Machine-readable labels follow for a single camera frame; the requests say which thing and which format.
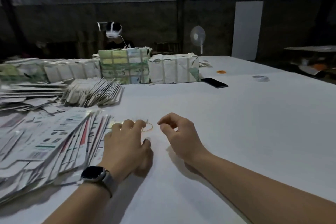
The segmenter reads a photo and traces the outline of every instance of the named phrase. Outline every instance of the black smartphone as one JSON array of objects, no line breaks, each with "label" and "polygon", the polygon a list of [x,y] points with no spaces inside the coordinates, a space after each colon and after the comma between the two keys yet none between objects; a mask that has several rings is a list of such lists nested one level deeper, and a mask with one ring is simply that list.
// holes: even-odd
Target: black smartphone
[{"label": "black smartphone", "polygon": [[229,87],[229,85],[227,85],[225,83],[222,83],[222,82],[219,82],[219,81],[217,81],[213,78],[203,78],[203,79],[201,79],[201,82],[206,82],[207,84],[210,84],[211,86],[214,86],[217,89]]}]

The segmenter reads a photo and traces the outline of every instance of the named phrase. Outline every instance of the stack of papers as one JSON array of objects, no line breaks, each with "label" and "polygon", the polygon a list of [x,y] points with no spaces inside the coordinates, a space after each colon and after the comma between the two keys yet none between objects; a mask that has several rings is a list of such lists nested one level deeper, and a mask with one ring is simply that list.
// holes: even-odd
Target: stack of papers
[{"label": "stack of papers", "polygon": [[84,168],[100,162],[110,119],[97,108],[29,113],[0,135],[0,202],[48,184],[79,181]]},{"label": "stack of papers", "polygon": [[115,79],[76,79],[61,100],[64,104],[78,107],[112,105],[120,101],[123,90],[124,87]]},{"label": "stack of papers", "polygon": [[14,110],[26,112],[37,108],[44,108],[50,113],[58,112],[55,106],[49,103],[55,102],[61,97],[67,85],[64,82],[51,84],[39,84],[23,82],[2,85],[0,91],[0,111]]}]

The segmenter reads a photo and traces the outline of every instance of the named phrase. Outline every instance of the white table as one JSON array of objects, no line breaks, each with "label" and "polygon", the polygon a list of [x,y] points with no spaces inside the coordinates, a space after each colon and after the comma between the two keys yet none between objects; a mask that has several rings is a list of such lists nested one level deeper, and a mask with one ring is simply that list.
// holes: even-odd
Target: white table
[{"label": "white table", "polygon": [[[227,74],[215,79],[228,84],[227,88],[216,89],[203,82],[127,85],[121,104],[107,108],[120,120],[148,119],[154,129],[144,136],[150,137],[155,155],[144,181],[129,177],[120,185],[102,216],[104,223],[245,223],[241,214],[172,152],[155,125],[169,112],[192,120],[214,154],[336,202],[336,86],[222,58],[236,66],[220,64],[220,57],[214,57],[214,68],[202,72],[226,70]],[[212,63],[212,57],[206,59]],[[258,67],[269,71],[258,72]],[[242,73],[230,75],[231,71]],[[270,81],[257,82],[252,74],[268,76]],[[0,208],[0,222],[39,224],[75,188],[48,189],[33,198],[15,200]]]}]

